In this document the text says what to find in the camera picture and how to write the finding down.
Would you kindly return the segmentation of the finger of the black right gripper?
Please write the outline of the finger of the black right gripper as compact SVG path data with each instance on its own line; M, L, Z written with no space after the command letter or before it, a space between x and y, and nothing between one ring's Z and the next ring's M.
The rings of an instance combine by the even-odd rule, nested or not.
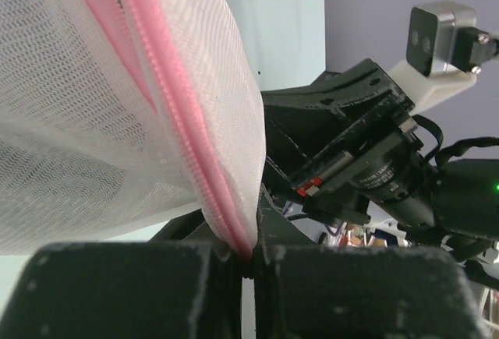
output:
M309 94L262 93L267 158L263 183L276 196L299 199L299 171L339 134L339 120Z

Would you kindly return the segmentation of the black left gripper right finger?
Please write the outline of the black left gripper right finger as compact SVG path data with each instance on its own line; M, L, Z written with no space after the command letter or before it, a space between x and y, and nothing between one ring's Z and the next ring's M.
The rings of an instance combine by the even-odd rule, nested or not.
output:
M261 197L259 338L488 338L462 268L435 248L327 247Z

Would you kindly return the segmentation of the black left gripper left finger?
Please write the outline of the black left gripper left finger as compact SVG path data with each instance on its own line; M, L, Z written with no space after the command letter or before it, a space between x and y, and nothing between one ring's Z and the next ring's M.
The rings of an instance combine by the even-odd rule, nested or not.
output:
M60 242L24 267L4 338L238 338L238 262L194 211L146 242Z

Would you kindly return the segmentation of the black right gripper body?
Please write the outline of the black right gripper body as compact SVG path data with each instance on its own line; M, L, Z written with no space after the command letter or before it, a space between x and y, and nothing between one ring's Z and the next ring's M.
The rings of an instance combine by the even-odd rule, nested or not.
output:
M332 141L296 172L292 188L309 204L318 204L348 185L403 228L434 227L430 159L437 151L422 155L415 131L421 127L435 136L436 124L412 115L414 103L370 59L308 91L342 124Z

